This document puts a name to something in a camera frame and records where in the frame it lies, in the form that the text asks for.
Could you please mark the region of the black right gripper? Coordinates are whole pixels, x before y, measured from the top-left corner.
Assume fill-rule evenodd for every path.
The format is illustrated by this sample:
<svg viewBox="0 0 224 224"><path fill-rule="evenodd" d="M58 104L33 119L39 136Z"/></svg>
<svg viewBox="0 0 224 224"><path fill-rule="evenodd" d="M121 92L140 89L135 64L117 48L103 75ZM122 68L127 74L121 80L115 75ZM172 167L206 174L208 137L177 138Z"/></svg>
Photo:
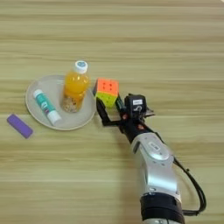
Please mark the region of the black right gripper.
<svg viewBox="0 0 224 224"><path fill-rule="evenodd" d="M128 138L129 142L132 143L134 138L144 134L144 133L153 133L153 130L150 129L147 125L142 123L139 120L134 119L122 119L119 121L111 121L109 119L106 107L103 101L99 98L96 99L96 108L97 112L101 118L101 122L104 126L117 126L119 130ZM145 112L145 117L154 116L154 110L147 108Z"/></svg>

